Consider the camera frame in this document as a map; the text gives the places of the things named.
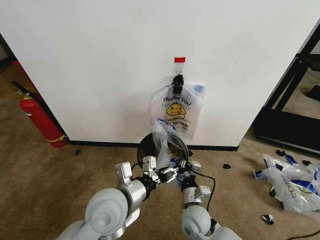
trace white wall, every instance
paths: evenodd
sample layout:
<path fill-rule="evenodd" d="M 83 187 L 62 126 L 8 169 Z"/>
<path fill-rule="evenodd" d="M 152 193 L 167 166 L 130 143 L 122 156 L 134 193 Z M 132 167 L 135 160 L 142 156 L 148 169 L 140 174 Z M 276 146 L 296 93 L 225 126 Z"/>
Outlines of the white wall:
<path fill-rule="evenodd" d="M 0 32 L 71 140 L 138 143 L 186 56 L 207 85 L 188 144 L 237 146 L 320 16 L 319 0 L 12 0 Z"/>

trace fire extinguisher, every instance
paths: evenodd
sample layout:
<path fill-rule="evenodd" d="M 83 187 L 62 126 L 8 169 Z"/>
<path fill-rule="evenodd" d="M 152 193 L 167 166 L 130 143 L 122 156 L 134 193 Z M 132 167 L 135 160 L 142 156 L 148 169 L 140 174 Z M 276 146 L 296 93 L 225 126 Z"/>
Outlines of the fire extinguisher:
<path fill-rule="evenodd" d="M 62 133 L 62 131 L 49 117 L 50 113 L 48 113 L 48 109 L 47 111 L 44 110 L 46 104 L 42 100 L 41 96 L 28 91 L 16 81 L 11 83 L 15 85 L 21 93 L 25 94 L 25 97 L 19 101 L 20 108 L 40 130 L 52 147 L 61 148 L 67 145 L 67 136 Z"/>

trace black clip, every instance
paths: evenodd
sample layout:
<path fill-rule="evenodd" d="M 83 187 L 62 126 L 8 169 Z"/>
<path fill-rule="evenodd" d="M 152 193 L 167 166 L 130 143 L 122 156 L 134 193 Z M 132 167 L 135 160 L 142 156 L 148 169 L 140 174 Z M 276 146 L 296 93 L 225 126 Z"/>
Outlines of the black clip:
<path fill-rule="evenodd" d="M 184 76 L 182 74 L 178 74 L 174 77 L 172 81 L 173 85 L 173 93 L 174 94 L 181 94 L 182 86 L 184 85 Z"/>

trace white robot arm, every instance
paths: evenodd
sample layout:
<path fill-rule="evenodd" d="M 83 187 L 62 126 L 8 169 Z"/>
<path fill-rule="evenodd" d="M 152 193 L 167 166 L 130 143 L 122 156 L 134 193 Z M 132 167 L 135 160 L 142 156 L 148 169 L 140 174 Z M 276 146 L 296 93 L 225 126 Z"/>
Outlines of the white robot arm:
<path fill-rule="evenodd" d="M 58 240 L 116 240 L 119 239 L 140 215 L 141 203 L 160 183 L 169 183 L 177 176 L 179 168 L 168 167 L 159 172 L 156 158 L 146 156 L 142 161 L 142 177 L 132 179 L 129 162 L 115 166 L 117 189 L 107 188 L 97 192 L 87 204 L 84 221 L 71 224 Z M 241 240 L 232 230 L 220 226 L 202 207 L 209 187 L 197 186 L 195 176 L 185 172 L 182 181 L 183 213 L 181 228 L 187 239 L 192 240 Z"/>

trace red tape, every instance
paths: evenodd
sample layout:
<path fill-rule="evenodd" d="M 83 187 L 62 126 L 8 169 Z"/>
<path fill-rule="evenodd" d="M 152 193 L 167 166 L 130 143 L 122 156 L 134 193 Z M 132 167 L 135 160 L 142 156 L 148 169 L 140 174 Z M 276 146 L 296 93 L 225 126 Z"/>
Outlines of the red tape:
<path fill-rule="evenodd" d="M 186 57 L 175 57 L 174 58 L 174 63 L 185 63 L 186 62 Z"/>

